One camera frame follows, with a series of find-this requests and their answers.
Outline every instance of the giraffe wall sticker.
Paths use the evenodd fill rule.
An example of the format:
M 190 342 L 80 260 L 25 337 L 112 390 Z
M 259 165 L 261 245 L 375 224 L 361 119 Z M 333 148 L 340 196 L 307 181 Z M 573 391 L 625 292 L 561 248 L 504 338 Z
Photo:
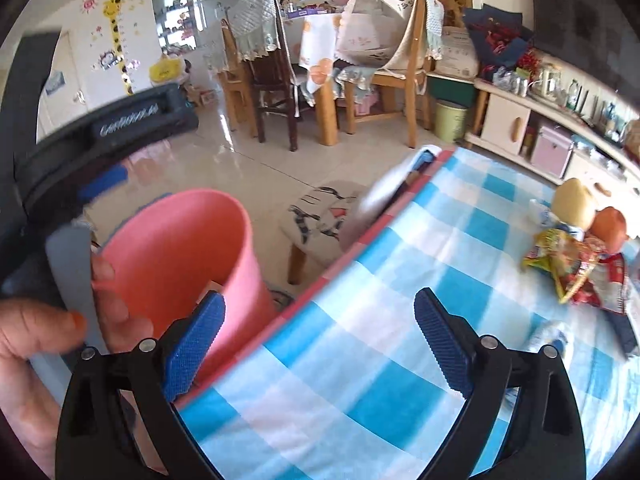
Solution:
M 120 11 L 124 0 L 105 0 L 102 4 L 102 13 L 109 20 L 109 28 L 111 30 L 111 40 L 113 42 L 113 51 L 116 53 L 118 59 L 117 67 L 122 76 L 122 82 L 128 95 L 133 95 L 133 88 L 131 87 L 131 78 L 127 71 L 127 65 L 124 59 L 124 51 L 122 46 L 122 34 L 120 31 L 120 23 L 118 19 L 120 17 Z

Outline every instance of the metal screw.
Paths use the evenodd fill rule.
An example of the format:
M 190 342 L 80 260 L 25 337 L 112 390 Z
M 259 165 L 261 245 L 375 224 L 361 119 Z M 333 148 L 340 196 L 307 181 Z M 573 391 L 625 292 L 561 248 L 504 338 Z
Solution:
M 486 335 L 480 340 L 480 344 L 489 350 L 498 348 L 498 340 L 492 335 Z
M 95 355 L 95 348 L 92 346 L 88 346 L 82 352 L 80 352 L 80 357 L 83 361 L 88 361 Z
M 553 359 L 555 357 L 558 357 L 558 350 L 556 350 L 555 347 L 551 346 L 551 345 L 546 345 L 545 349 L 543 350 L 543 352 L 545 353 L 545 355 L 547 357 L 549 357 L 550 359 Z
M 140 348 L 140 351 L 142 352 L 151 352 L 155 347 L 156 347 L 155 339 L 144 339 L 138 345 L 138 348 Z

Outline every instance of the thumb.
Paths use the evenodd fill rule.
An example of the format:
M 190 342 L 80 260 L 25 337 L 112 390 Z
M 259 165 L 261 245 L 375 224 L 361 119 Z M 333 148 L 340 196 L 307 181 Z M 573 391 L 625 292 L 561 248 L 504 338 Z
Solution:
M 33 300 L 0 301 L 0 357 L 28 359 L 39 352 L 68 352 L 80 345 L 86 320 Z

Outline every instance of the blue gripper pad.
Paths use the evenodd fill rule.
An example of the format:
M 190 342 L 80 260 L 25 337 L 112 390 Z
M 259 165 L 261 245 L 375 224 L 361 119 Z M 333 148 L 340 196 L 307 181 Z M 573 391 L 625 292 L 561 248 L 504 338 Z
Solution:
M 415 295 L 414 311 L 447 384 L 468 399 L 473 390 L 473 344 L 478 335 L 465 319 L 449 315 L 430 288 Z
M 164 362 L 164 398 L 174 402 L 193 383 L 207 350 L 225 320 L 225 300 L 210 290 L 190 317 L 190 325 Z

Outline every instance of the blue and white checkered tablecloth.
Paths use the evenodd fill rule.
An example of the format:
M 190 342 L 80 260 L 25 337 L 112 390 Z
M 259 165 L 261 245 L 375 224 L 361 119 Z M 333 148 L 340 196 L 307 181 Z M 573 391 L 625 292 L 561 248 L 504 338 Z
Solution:
M 531 198 L 552 190 L 457 150 L 366 250 L 247 359 L 181 410 L 227 480 L 414 480 L 463 399 L 414 319 L 430 286 L 479 334 L 519 349 L 544 320 L 575 334 L 569 375 L 588 478 L 640 411 L 639 361 L 627 360 L 601 311 L 558 303 L 551 277 L 520 261 L 538 228 Z M 506 432 L 503 408 L 476 472 Z

